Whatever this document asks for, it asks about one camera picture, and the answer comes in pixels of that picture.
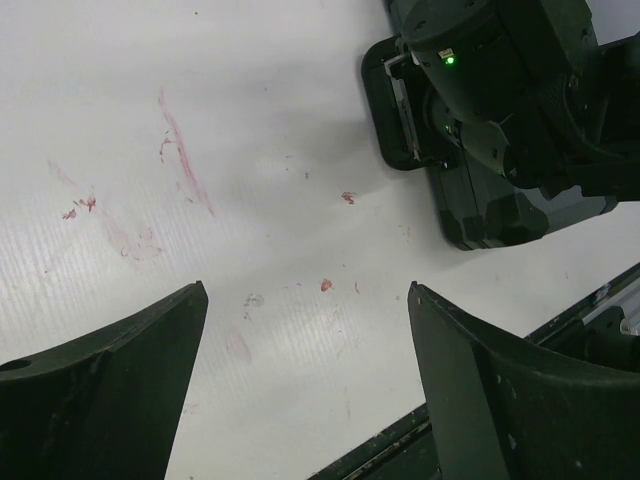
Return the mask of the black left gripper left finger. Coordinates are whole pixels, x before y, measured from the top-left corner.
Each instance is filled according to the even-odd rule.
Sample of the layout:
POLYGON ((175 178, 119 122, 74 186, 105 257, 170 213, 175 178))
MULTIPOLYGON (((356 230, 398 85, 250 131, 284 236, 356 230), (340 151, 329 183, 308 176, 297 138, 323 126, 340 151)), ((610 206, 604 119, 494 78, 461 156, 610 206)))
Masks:
POLYGON ((2 364, 2 478, 164 478, 207 307, 195 282, 2 364))

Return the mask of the black poker set case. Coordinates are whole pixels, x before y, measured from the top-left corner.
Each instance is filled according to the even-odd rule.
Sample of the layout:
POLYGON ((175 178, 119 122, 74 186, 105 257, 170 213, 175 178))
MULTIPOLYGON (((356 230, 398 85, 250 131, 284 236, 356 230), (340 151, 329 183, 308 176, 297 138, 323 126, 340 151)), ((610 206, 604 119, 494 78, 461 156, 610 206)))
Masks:
POLYGON ((427 170, 445 238, 462 250, 523 245, 613 210, 616 198, 579 187, 553 198, 517 188, 442 134, 449 110, 401 36, 417 2, 389 3, 396 33, 367 51, 361 74, 384 161, 427 170))

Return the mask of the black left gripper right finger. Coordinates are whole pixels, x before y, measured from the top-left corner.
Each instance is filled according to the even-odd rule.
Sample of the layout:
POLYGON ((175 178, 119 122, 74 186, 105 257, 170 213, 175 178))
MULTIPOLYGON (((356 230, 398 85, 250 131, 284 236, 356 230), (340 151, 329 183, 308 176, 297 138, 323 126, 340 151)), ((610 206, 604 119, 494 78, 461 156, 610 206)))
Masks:
POLYGON ((638 477, 639 339, 621 308, 554 350, 420 284, 408 307, 443 478, 638 477))

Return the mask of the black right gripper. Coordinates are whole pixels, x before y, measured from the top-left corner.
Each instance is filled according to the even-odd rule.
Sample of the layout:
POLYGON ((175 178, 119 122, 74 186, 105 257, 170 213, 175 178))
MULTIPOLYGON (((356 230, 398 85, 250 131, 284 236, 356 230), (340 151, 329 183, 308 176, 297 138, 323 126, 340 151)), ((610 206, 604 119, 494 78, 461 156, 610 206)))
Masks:
POLYGON ((583 1, 419 1, 401 36, 442 134, 520 189, 639 197, 639 39, 600 44, 583 1))

